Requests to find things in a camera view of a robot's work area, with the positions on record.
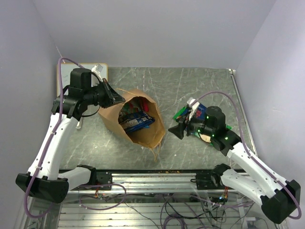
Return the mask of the green cassava chips bag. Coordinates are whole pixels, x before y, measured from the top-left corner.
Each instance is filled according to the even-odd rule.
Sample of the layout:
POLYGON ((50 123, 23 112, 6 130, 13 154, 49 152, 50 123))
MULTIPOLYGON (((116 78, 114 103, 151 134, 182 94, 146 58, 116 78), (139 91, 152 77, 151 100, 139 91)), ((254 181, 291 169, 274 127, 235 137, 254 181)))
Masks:
MULTIPOLYGON (((177 112, 173 119, 178 123, 179 119, 184 114, 190 114, 188 106, 183 107, 179 112, 177 112)), ((225 115, 221 108, 218 106, 209 106, 205 111, 204 120, 195 120, 196 132, 194 136, 200 138, 201 140, 211 143, 211 138, 215 137, 216 133, 223 133, 224 131, 231 130, 232 127, 225 123, 225 115)))

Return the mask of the blue white snack bag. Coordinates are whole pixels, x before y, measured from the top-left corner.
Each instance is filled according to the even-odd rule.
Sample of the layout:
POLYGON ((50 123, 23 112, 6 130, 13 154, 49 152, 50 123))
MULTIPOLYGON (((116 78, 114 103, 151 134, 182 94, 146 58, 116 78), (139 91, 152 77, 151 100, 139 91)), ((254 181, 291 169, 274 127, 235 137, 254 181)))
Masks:
POLYGON ((199 103, 198 107, 195 110, 194 117, 199 120, 204 120, 205 111, 206 111, 206 107, 203 104, 199 103))

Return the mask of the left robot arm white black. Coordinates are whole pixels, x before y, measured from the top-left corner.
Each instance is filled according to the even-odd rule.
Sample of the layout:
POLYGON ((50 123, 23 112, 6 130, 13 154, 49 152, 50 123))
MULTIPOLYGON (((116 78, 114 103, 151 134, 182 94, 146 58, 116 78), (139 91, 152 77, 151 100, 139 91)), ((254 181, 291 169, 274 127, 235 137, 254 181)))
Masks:
POLYGON ((96 169, 91 166, 80 165, 59 173, 69 138, 88 107, 108 108, 125 101, 105 78, 93 86, 93 76, 96 73, 90 69, 73 69, 70 84, 63 89, 64 95, 54 100, 49 129, 41 148, 28 171, 16 177, 16 185, 30 197, 59 204, 68 191, 81 185, 85 189, 93 189, 97 185, 96 169))

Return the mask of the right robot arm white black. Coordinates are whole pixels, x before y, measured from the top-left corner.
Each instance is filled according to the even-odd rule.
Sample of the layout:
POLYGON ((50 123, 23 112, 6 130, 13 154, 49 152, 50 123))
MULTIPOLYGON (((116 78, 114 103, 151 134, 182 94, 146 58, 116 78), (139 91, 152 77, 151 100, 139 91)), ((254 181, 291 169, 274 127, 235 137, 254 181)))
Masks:
POLYGON ((224 156, 237 163, 247 174, 244 177, 226 164, 217 165, 210 177, 216 188, 230 187, 247 196, 262 209, 265 216, 275 224, 281 224, 299 209, 301 186, 288 181, 269 168, 230 130, 225 123, 225 114, 217 106, 210 106, 204 118, 195 116, 194 108, 186 107, 186 113, 178 117, 178 124, 168 129, 183 139, 192 133, 210 138, 212 146, 224 156))

